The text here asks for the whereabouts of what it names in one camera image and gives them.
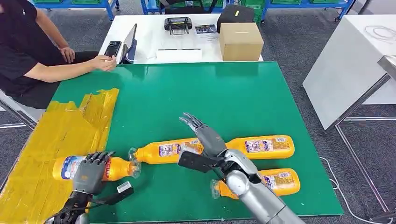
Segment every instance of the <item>yellow plastic sheet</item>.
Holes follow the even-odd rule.
[[[52,101],[32,132],[0,194],[0,223],[43,223],[71,193],[70,181],[52,177],[55,159],[103,151],[118,89],[74,102]]]

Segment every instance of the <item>plastic bottle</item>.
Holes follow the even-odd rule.
[[[181,145],[189,146],[199,154],[204,149],[198,138],[191,138],[152,142],[143,148],[131,148],[129,154],[138,162],[148,164],[177,163]],[[293,140],[287,135],[236,138],[226,146],[240,150],[250,159],[283,159],[294,154]]]
[[[86,156],[71,155],[57,158],[52,169],[52,176],[57,180],[70,180],[76,174],[77,168]],[[141,164],[125,161],[120,157],[110,157],[103,174],[103,181],[117,181],[123,177],[137,178],[141,171]]]
[[[297,173],[290,168],[261,170],[262,180],[273,190],[277,196],[295,194],[300,190],[300,181]],[[217,199],[220,196],[238,199],[223,181],[212,180],[212,196]]]

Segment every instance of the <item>green table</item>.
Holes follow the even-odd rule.
[[[332,189],[289,88],[275,62],[181,63],[124,65],[112,73],[96,71],[62,82],[54,100],[77,105],[84,94],[99,89],[120,90],[107,150],[127,158],[130,147],[154,141],[192,138],[179,116],[196,115],[227,142],[237,137],[285,134],[296,152],[282,160],[254,161],[259,170],[294,169],[298,193],[282,199],[300,216],[341,215]],[[177,164],[143,164],[138,179],[109,182],[102,195],[116,192],[128,180],[135,194],[114,206],[89,212],[90,221],[161,222],[251,218],[244,205],[231,198],[212,199],[207,174]]]

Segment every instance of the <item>man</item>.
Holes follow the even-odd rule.
[[[114,56],[97,55],[74,52],[27,0],[0,0],[0,89],[15,101],[46,109],[60,81],[115,68]]]

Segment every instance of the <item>smartphone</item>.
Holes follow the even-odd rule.
[[[117,57],[117,53],[120,50],[121,47],[121,41],[110,41],[109,46],[107,46],[107,49],[105,51],[105,55],[112,57],[113,55]]]

